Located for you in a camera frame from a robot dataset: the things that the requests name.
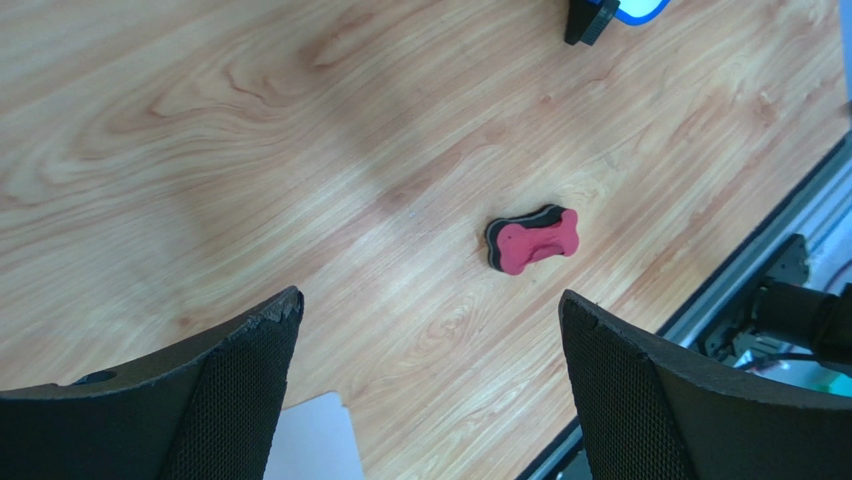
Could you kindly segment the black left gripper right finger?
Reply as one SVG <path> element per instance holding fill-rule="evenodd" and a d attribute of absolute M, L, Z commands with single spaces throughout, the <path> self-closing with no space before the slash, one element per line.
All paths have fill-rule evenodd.
<path fill-rule="evenodd" d="M 847 479 L 851 401 L 720 364 L 574 291 L 559 304 L 596 479 Z"/>

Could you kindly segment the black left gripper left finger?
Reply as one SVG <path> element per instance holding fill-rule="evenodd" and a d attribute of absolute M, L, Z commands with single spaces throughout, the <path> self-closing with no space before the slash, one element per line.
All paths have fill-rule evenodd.
<path fill-rule="evenodd" d="M 304 313 L 288 287 L 69 385 L 1 395 L 5 479 L 260 479 Z"/>

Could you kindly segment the red whiteboard eraser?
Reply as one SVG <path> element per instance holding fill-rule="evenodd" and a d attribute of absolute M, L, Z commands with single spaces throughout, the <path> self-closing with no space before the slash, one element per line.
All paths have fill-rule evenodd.
<path fill-rule="evenodd" d="M 570 257 L 578 250 L 578 213 L 556 204 L 522 216 L 497 218 L 484 232 L 491 268 L 511 276 L 554 256 Z"/>

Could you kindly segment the blue framed whiteboard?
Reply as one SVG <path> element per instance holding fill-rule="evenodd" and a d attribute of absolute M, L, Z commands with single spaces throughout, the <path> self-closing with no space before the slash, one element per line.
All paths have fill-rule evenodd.
<path fill-rule="evenodd" d="M 612 20 L 640 26 L 656 18 L 669 0 L 569 0 L 564 42 L 592 46 Z"/>

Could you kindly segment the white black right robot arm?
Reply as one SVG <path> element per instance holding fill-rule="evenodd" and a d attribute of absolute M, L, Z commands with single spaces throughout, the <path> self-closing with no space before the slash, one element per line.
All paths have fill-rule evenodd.
<path fill-rule="evenodd" d="M 806 239 L 793 234 L 728 299 L 693 342 L 704 356 L 740 370 L 813 361 L 851 374 L 851 286 L 810 289 Z"/>

